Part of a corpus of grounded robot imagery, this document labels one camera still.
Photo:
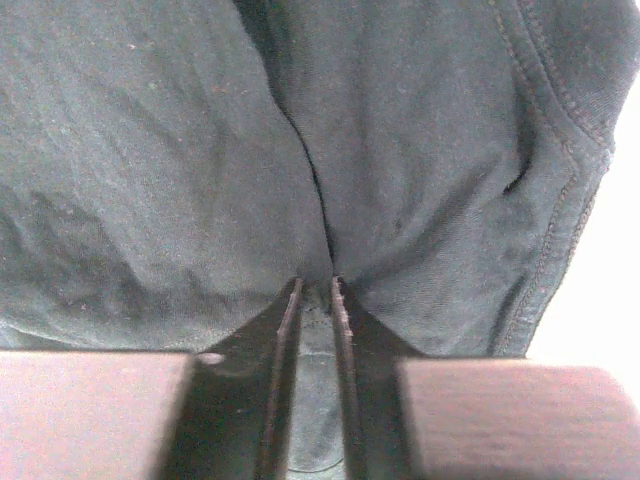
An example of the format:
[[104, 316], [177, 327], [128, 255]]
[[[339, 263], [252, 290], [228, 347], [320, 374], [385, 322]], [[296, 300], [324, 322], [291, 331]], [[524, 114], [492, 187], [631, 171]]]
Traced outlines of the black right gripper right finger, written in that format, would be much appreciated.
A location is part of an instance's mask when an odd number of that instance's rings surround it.
[[639, 412], [595, 366], [427, 356], [331, 287], [350, 479], [635, 479]]

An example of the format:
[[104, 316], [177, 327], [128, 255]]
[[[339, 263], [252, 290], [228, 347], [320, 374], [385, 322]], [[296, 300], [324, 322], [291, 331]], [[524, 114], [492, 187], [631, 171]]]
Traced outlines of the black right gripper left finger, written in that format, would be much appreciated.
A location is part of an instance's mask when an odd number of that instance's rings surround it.
[[200, 354], [1, 354], [5, 479], [282, 479], [302, 283]]

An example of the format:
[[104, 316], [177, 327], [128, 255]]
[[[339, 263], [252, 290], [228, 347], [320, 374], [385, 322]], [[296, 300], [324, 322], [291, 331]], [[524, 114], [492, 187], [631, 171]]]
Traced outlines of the black t shirt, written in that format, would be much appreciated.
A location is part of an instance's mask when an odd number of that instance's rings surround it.
[[638, 70], [632, 1], [5, 1], [1, 343], [200, 352], [300, 277], [287, 475], [340, 479], [332, 279], [523, 355]]

